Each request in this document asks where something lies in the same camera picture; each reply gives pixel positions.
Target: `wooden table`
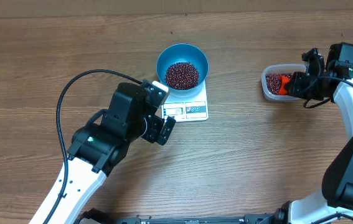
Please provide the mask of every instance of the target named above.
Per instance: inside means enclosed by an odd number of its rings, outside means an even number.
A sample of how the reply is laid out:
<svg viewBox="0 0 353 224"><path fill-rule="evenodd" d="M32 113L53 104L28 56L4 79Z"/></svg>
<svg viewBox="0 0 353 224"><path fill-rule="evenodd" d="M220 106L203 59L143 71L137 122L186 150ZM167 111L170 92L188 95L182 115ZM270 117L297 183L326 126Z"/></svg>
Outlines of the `wooden table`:
<svg viewBox="0 0 353 224"><path fill-rule="evenodd" d="M163 147L132 143L83 211L231 217L311 194L347 141L339 109L270 103L260 76L342 41L353 43L353 11L0 20L0 223L27 223L59 173L55 107L65 84L93 68L155 80L158 55L181 42L209 59L209 120L177 124ZM71 87L61 117L67 147L123 81L96 74Z"/></svg>

